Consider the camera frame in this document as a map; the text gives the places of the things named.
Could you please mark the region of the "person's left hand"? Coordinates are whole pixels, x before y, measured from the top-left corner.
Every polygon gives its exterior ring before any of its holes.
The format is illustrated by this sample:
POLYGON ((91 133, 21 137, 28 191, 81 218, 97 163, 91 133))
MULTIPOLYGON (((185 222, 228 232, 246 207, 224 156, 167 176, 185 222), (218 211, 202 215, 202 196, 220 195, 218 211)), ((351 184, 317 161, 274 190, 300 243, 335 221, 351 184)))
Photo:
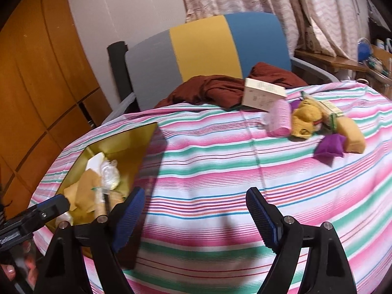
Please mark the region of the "person's left hand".
POLYGON ((12 247, 9 252, 1 252, 1 267, 10 281, 19 273, 34 289, 38 277, 37 247, 34 241, 30 239, 12 247))

